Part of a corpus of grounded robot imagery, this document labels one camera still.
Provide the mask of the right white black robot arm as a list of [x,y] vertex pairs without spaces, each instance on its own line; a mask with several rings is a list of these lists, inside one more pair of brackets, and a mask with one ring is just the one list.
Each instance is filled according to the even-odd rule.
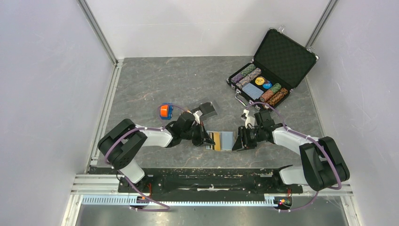
[[265,141],[285,147],[301,158],[300,166],[289,165],[273,172],[271,184],[275,191],[284,192],[290,185],[308,185],[314,191],[338,190],[350,178],[350,171],[333,138],[312,137],[284,123],[276,124],[268,111],[250,116],[249,110],[244,110],[241,118],[245,124],[238,128],[233,151],[254,149]]

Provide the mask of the orange striped credit card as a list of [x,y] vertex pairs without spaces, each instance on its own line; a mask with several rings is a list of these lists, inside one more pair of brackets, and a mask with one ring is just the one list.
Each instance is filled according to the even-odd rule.
[[221,151],[222,150],[221,132],[211,131],[209,135],[214,142],[214,144],[210,146],[210,149],[214,151]]

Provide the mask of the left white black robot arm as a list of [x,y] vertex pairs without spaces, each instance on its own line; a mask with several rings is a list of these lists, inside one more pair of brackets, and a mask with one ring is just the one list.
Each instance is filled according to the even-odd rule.
[[139,150],[147,146],[171,148],[182,140],[190,140],[194,146],[215,144],[198,114],[185,111],[177,120],[159,128],[140,126],[124,119],[100,139],[97,149],[104,155],[107,164],[130,181],[135,191],[142,192],[148,186],[148,179],[134,159]]

